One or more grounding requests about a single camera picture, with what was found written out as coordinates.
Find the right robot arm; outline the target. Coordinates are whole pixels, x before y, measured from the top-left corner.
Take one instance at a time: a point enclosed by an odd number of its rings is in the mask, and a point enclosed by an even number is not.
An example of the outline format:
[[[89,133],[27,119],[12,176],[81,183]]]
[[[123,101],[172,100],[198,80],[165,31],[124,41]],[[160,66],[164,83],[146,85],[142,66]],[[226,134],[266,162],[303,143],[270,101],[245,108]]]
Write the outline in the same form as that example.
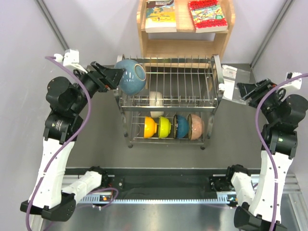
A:
[[[261,170],[257,187],[242,165],[228,167],[225,186],[236,192],[234,226],[242,231],[285,231],[281,224],[281,199],[285,178],[297,149],[297,132],[308,109],[308,101],[298,94],[286,95],[285,85],[269,79],[255,84],[237,83],[242,100],[262,113],[267,124],[257,130],[262,142]]]

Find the large blue ceramic bowl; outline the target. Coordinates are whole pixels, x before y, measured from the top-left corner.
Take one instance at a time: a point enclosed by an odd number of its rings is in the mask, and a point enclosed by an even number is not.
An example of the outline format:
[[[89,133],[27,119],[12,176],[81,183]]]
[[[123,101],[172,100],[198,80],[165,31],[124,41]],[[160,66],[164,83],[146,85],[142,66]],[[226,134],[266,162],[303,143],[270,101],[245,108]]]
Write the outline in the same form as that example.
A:
[[[124,74],[120,80],[120,89],[129,96],[138,94],[146,84],[146,73],[143,67],[132,59],[119,61],[115,68],[124,69]]]

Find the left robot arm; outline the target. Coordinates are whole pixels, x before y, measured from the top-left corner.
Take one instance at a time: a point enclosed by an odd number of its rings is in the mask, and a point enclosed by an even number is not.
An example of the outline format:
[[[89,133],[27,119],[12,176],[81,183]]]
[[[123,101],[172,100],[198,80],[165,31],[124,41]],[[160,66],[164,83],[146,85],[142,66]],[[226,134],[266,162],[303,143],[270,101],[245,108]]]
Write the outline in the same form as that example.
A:
[[[47,86],[46,101],[51,112],[45,121],[43,154],[36,186],[20,210],[27,215],[40,215],[49,221],[68,221],[76,205],[88,193],[109,186],[107,171],[100,167],[89,168],[83,177],[62,187],[66,163],[78,134],[87,123],[79,115],[97,92],[115,90],[125,72],[123,68],[108,68],[97,62],[91,70],[71,74],[76,83],[66,77],[55,77]]]

